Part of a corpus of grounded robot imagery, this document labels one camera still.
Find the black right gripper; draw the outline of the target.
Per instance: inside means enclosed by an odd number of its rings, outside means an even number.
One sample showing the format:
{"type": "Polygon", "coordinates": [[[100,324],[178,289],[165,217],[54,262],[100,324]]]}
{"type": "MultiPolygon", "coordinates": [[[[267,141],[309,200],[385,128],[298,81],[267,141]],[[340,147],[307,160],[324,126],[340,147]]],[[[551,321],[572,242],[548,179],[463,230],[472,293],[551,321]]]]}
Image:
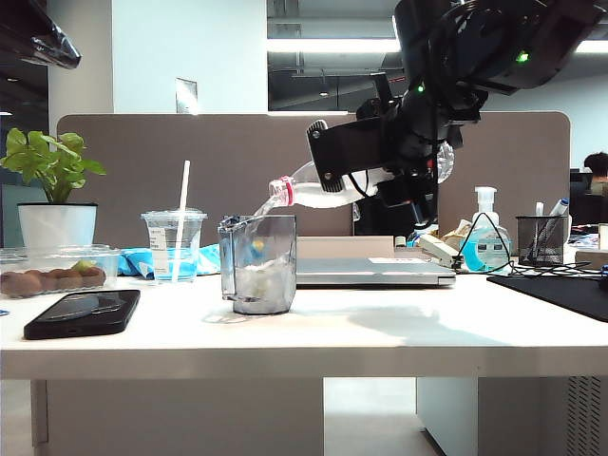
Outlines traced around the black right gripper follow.
{"type": "Polygon", "coordinates": [[[389,208],[408,206],[416,224],[435,223],[438,185],[452,173],[454,151],[463,145],[461,127],[481,119],[488,93],[459,88],[462,104],[453,105],[427,88],[396,97],[385,72],[370,78],[387,155],[379,166],[378,197],[389,208]]]}

